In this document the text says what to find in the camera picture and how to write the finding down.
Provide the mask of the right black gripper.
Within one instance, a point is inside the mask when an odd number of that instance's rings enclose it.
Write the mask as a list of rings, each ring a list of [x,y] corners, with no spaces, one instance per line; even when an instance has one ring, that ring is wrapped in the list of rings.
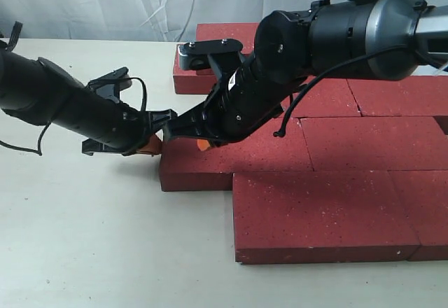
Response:
[[[310,74],[312,19],[310,10],[275,10],[263,18],[253,52],[227,79],[224,93],[205,109],[202,102],[167,121],[163,139],[197,139],[198,149],[207,151],[213,144],[239,142],[254,133]]]

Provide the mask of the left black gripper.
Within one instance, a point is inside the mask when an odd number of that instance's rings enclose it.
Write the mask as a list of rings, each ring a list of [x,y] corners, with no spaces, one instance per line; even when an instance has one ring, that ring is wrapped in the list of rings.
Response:
[[[122,100],[115,104],[97,96],[87,84],[46,58],[38,58],[36,64],[36,124],[57,125],[84,136],[82,154],[133,155],[149,145],[168,121],[178,117],[172,109],[146,111],[144,83],[141,107],[136,109]]]

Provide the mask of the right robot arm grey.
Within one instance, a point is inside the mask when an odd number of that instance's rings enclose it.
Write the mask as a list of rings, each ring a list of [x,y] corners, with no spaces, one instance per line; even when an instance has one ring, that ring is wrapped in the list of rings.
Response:
[[[210,69],[206,99],[168,121],[166,140],[199,139],[211,147],[245,140],[292,112],[325,78],[400,81],[417,67],[447,70],[447,7],[424,0],[346,0],[308,10],[276,10],[255,31],[253,49],[234,38],[184,43],[182,69]]]

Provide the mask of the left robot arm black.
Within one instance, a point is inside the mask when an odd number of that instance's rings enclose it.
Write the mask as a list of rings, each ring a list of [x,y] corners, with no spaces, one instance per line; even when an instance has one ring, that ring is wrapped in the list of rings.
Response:
[[[123,102],[120,93],[134,80],[121,67],[84,85],[46,58],[3,51],[1,110],[30,125],[57,125],[84,136],[85,155],[158,155],[162,142],[157,132],[177,114],[171,109],[149,111],[146,88],[140,108]]]

